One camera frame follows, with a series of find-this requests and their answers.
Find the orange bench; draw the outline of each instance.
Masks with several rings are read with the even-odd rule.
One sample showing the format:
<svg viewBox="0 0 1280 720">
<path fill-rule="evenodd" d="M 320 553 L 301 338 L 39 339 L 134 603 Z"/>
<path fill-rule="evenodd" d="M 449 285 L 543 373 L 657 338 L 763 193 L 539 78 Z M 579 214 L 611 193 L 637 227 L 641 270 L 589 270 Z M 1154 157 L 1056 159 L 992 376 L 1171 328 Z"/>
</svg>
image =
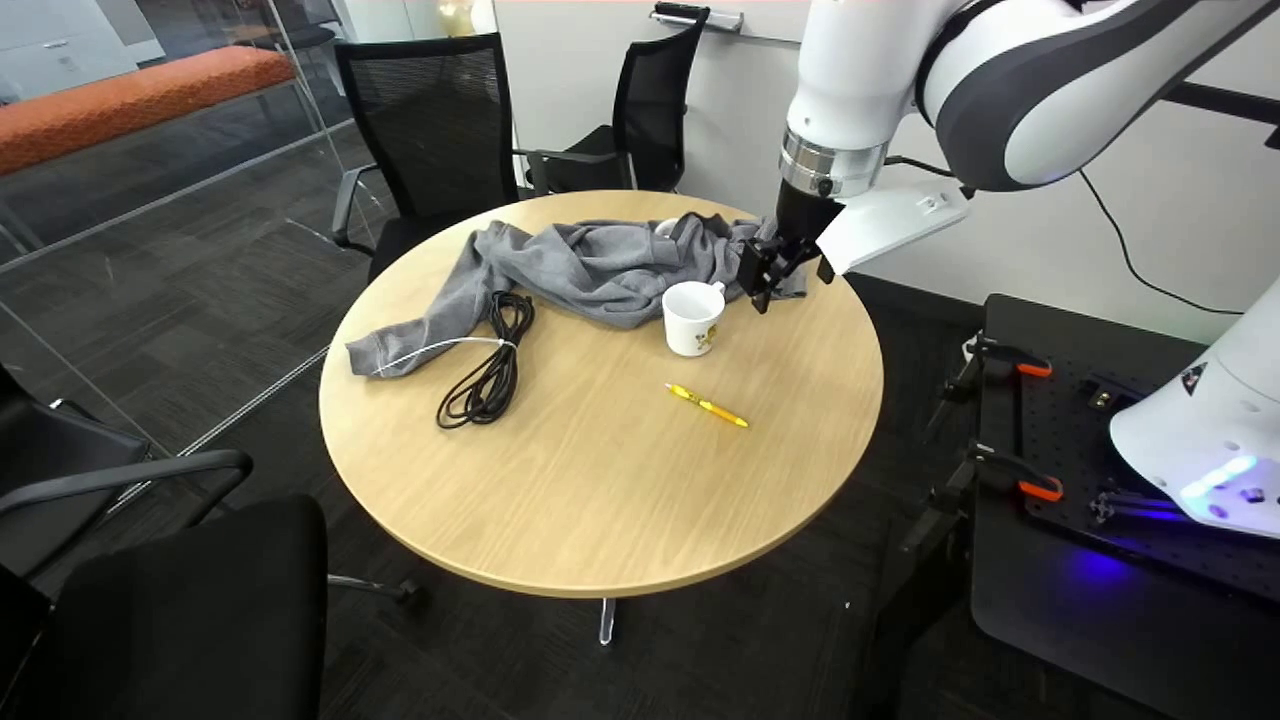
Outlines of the orange bench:
<svg viewBox="0 0 1280 720">
<path fill-rule="evenodd" d="M 0 177 L 291 80 L 263 49 L 214 49 L 0 109 Z"/>
</svg>

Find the table leg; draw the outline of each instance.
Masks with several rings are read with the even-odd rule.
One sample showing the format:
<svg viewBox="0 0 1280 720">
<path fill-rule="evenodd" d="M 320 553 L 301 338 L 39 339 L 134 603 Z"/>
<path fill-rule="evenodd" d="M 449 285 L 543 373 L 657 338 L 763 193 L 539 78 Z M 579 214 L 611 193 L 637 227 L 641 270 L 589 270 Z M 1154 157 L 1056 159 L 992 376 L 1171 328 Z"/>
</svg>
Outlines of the table leg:
<svg viewBox="0 0 1280 720">
<path fill-rule="evenodd" d="M 602 600 L 599 600 L 599 649 L 611 646 L 611 629 L 616 629 L 616 600 L 602 596 Z"/>
<path fill-rule="evenodd" d="M 966 529 L 913 561 L 909 582 L 876 607 L 857 658 L 857 715 L 895 715 L 914 642 L 966 596 Z"/>
</svg>

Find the gray towel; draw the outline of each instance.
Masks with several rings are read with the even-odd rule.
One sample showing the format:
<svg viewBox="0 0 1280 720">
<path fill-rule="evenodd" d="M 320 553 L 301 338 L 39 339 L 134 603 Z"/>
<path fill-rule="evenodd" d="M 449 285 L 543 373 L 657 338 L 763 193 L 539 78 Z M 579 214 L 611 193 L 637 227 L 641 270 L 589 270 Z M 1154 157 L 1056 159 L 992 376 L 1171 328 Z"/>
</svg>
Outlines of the gray towel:
<svg viewBox="0 0 1280 720">
<path fill-rule="evenodd" d="M 357 376 L 409 376 L 469 338 L 494 294 L 523 288 L 609 328 L 641 328 L 660 317 L 664 288 L 714 279 L 738 295 L 742 240 L 769 240 L 771 223 L 677 218 L 660 223 L 555 223 L 529 237 L 487 223 L 469 240 L 423 320 L 393 326 L 348 346 Z"/>
</svg>

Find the chair backrest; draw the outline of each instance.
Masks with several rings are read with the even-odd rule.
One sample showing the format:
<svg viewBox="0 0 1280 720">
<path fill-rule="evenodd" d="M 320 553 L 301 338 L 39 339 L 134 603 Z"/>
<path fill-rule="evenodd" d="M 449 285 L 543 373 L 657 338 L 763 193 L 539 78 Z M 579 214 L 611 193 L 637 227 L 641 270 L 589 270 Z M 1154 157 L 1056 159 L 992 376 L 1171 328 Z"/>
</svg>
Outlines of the chair backrest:
<svg viewBox="0 0 1280 720">
<path fill-rule="evenodd" d="M 47 475 L 131 466 L 142 457 L 142 441 L 113 433 L 73 409 L 42 409 L 0 366 L 0 493 Z M 23 507 L 4 515 L 0 566 L 16 578 L 37 578 L 107 511 L 113 497 L 116 493 L 77 497 L 56 507 Z"/>
<path fill-rule="evenodd" d="M 514 200 L 511 92 L 494 33 L 335 44 L 335 65 L 402 219 L 433 233 Z"/>
<path fill-rule="evenodd" d="M 685 92 L 703 16 L 677 37 L 630 44 L 611 100 L 611 145 L 630 154 L 641 188 L 685 177 Z"/>
<path fill-rule="evenodd" d="M 37 587 L 0 569 L 0 715 L 20 686 L 20 671 L 29 667 L 47 607 L 53 603 Z"/>
</svg>

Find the black cable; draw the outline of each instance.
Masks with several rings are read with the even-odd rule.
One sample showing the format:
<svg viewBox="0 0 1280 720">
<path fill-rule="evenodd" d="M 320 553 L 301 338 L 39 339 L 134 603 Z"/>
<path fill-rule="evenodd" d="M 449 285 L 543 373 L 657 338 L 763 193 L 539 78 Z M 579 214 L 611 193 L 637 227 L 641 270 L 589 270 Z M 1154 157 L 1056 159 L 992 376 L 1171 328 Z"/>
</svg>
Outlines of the black cable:
<svg viewBox="0 0 1280 720">
<path fill-rule="evenodd" d="M 1088 198 L 1094 200 L 1094 210 L 1109 218 L 1109 223 L 1110 223 L 1110 233 L 1115 233 L 1115 243 L 1118 243 L 1118 257 L 1124 257 L 1124 270 L 1128 270 L 1130 279 L 1140 279 L 1147 294 L 1160 294 L 1160 295 L 1167 295 L 1167 300 L 1175 300 L 1175 305 L 1188 305 L 1188 308 L 1196 308 L 1196 311 L 1207 311 L 1207 317 L 1239 317 L 1239 308 L 1199 305 L 1199 300 L 1181 295 L 1181 294 L 1171 294 L 1171 288 L 1163 288 L 1163 285 L 1152 285 L 1152 279 L 1130 265 L 1128 237 L 1124 237 L 1118 219 L 1110 218 L 1109 200 L 1094 193 L 1092 177 L 1081 172 L 1081 180 L 1084 180 Z"/>
<path fill-rule="evenodd" d="M 506 413 L 514 396 L 514 379 L 520 379 L 514 348 L 533 328 L 534 308 L 529 295 L 498 294 L 487 300 L 483 317 L 498 348 L 444 392 L 437 409 L 439 430 L 493 426 Z"/>
<path fill-rule="evenodd" d="M 885 164 L 909 164 L 909 170 L 919 170 L 919 172 L 932 172 L 932 177 L 956 177 L 956 172 L 936 170 L 936 164 L 922 164 L 922 159 L 914 159 L 914 157 L 885 157 Z"/>
</svg>

